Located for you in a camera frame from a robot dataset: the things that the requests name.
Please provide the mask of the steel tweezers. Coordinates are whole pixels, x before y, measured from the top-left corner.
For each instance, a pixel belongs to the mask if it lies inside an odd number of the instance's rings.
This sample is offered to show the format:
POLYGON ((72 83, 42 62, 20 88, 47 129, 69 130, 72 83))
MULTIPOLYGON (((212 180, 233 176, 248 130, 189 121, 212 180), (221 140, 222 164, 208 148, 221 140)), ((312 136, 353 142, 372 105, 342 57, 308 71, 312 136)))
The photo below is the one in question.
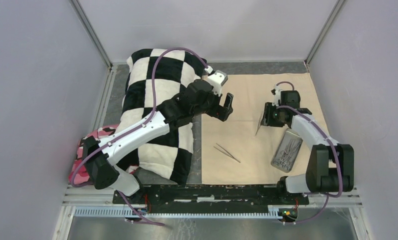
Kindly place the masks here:
POLYGON ((235 160, 238 163, 241 163, 241 161, 239 159, 237 159, 236 157, 234 157, 228 150, 226 150, 224 147, 222 147, 220 144, 216 143, 213 146, 214 149, 216 149, 217 151, 219 151, 220 153, 222 153, 223 155, 235 160))
POLYGON ((261 128, 262 124, 263 124, 263 119, 264 119, 264 111, 261 112, 258 123, 257 123, 257 128, 255 131, 255 136, 258 134, 259 129, 261 128))

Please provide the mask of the beige surgical wrap cloth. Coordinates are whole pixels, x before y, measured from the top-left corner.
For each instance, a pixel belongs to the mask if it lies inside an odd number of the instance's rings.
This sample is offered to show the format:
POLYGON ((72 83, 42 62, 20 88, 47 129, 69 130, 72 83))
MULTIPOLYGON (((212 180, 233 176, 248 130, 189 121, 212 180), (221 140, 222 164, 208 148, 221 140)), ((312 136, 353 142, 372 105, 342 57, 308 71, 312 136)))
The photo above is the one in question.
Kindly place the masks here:
POLYGON ((320 127, 327 130, 315 86, 308 73, 230 75, 222 90, 233 94, 233 112, 226 121, 206 114, 201 117, 201 178, 206 185, 275 184, 285 173, 271 165, 285 128, 257 123, 265 103, 272 102, 272 89, 299 92, 303 108, 309 109, 320 127), (222 154, 218 143, 241 163, 222 154))

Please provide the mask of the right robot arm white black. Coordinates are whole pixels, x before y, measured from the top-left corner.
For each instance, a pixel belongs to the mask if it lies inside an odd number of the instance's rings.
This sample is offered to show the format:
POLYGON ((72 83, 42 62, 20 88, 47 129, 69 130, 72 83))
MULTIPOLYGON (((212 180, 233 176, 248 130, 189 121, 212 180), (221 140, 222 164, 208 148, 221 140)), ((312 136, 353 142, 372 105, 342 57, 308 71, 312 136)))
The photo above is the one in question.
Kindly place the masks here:
POLYGON ((285 127, 293 130, 310 149, 306 172, 295 176, 283 176, 278 181, 276 199, 289 204, 296 194, 327 194, 339 197, 354 188, 354 149, 342 144, 319 126, 312 112, 301 107, 297 90, 272 91, 274 100, 264 107, 261 125, 285 127))

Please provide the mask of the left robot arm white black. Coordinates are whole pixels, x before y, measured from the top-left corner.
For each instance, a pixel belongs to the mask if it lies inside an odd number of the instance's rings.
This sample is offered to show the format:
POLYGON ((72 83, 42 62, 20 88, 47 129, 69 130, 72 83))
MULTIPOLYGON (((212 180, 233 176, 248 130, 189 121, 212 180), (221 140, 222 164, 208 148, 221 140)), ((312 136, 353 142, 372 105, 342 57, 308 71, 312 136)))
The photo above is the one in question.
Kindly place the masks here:
POLYGON ((193 118, 207 114, 224 122, 233 112, 234 96, 227 93, 220 105, 222 88, 228 77, 216 72, 206 80, 196 79, 183 92, 163 101, 143 120, 101 140, 89 136, 83 141, 82 162, 89 176, 87 185, 97 190, 108 187, 124 194, 132 204, 140 203, 144 190, 118 162, 143 144, 186 126, 193 118))

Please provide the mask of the black white checkered blanket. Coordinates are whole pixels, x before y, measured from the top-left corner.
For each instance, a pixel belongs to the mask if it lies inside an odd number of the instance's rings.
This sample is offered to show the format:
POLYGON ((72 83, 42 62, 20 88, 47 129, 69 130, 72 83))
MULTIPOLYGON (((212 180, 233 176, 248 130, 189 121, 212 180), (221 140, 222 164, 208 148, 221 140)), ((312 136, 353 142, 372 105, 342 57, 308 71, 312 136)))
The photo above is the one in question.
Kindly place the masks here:
MULTIPOLYGON (((203 75, 206 59, 174 50, 145 48, 127 59, 129 75, 125 85, 119 133, 142 121, 153 106, 171 99, 203 75)), ((185 185, 194 151, 193 124, 189 123, 157 137, 123 157, 117 166, 131 172, 140 167, 179 185, 185 185)))

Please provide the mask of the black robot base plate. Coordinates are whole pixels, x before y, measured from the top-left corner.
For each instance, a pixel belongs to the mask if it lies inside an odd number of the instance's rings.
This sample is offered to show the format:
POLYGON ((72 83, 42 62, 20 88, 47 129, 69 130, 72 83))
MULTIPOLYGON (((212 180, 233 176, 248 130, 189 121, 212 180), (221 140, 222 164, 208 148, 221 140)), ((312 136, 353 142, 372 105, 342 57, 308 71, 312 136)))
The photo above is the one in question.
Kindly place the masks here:
POLYGON ((131 205, 147 204, 151 214, 254 214, 268 206, 308 205, 300 193, 288 193, 274 184, 174 185, 152 184, 128 197, 131 205))

